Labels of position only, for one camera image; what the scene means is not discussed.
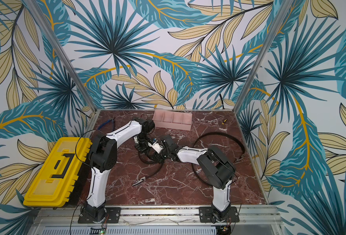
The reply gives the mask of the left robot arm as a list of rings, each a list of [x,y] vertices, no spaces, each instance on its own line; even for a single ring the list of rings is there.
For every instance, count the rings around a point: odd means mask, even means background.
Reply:
[[[134,118],[126,125],[104,135],[96,135],[88,158],[92,168],[89,195],[84,202],[84,214],[100,222],[105,215],[105,190],[111,169],[117,163],[118,147],[134,137],[142,147],[147,146],[147,135],[155,124],[151,119]]]

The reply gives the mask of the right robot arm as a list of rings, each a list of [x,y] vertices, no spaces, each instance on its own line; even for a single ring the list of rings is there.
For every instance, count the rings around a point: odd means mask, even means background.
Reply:
[[[158,160],[171,159],[199,165],[213,187],[212,219],[222,222],[228,218],[231,209],[230,189],[235,168],[219,148],[210,146],[200,149],[179,146],[170,136],[165,136],[161,140],[149,140],[147,144],[155,151]]]

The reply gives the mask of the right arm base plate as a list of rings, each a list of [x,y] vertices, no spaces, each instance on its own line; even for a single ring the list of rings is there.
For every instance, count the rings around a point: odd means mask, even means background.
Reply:
[[[214,206],[199,207],[199,219],[201,223],[239,222],[239,214],[236,207],[228,206],[224,211],[219,211]]]

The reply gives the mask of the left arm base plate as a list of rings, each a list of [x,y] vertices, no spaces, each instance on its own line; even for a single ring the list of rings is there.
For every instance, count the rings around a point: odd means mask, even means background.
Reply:
[[[79,224],[95,224],[100,225],[104,223],[117,224],[121,215],[120,207],[105,207],[102,215],[92,217],[85,209],[80,210],[78,219]]]

